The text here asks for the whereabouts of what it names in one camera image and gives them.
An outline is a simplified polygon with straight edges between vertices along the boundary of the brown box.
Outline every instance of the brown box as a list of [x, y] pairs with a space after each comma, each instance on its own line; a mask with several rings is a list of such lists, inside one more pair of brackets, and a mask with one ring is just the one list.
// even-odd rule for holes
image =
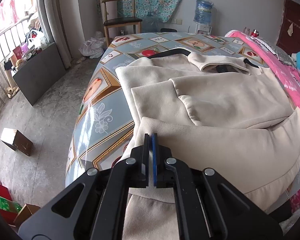
[[30, 156], [32, 141], [30, 141], [26, 136], [24, 136], [19, 130], [11, 128], [3, 128], [1, 134], [1, 141], [9, 146], [12, 150], [18, 149], [25, 155]]
[[23, 208], [20, 210], [18, 215], [16, 216], [14, 222], [14, 225], [19, 228], [20, 225], [26, 221], [29, 217], [31, 217], [34, 213], [36, 213], [40, 207], [36, 205], [31, 204], [25, 204]]

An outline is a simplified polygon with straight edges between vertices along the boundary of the gray curtain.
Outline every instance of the gray curtain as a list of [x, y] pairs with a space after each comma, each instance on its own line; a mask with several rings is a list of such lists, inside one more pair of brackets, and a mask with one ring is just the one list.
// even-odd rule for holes
[[44, 35], [55, 42], [65, 68], [71, 65], [71, 54], [60, 22], [56, 0], [37, 0], [39, 21]]

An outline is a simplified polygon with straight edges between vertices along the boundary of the patterned tablecloth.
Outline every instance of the patterned tablecloth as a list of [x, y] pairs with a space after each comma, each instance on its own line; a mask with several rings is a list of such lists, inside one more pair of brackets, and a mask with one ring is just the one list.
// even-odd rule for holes
[[88, 168], [110, 168], [132, 137], [134, 122], [115, 69], [140, 57], [180, 47], [205, 55], [246, 57], [255, 65], [268, 67], [239, 38], [195, 33], [140, 33], [116, 37], [98, 63], [82, 99], [69, 147], [66, 186]]

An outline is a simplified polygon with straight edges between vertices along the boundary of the beige sweatshirt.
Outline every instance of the beige sweatshirt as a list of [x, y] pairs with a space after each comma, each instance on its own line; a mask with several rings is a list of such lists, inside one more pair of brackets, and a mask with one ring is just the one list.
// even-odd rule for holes
[[[300, 168], [300, 109], [291, 107], [270, 69], [243, 60], [192, 52], [117, 68], [135, 121], [122, 158], [156, 132], [174, 157], [194, 169], [214, 168], [268, 208]], [[239, 73], [205, 72], [219, 64]], [[124, 239], [178, 239], [172, 189], [149, 185], [130, 193]]]

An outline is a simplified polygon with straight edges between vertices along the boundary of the wooden door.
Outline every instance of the wooden door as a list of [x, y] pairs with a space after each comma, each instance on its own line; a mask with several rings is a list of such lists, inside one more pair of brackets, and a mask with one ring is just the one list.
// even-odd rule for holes
[[[288, 33], [292, 25], [293, 33]], [[291, 55], [300, 51], [300, 4], [292, 0], [284, 0], [283, 22], [277, 46]]]

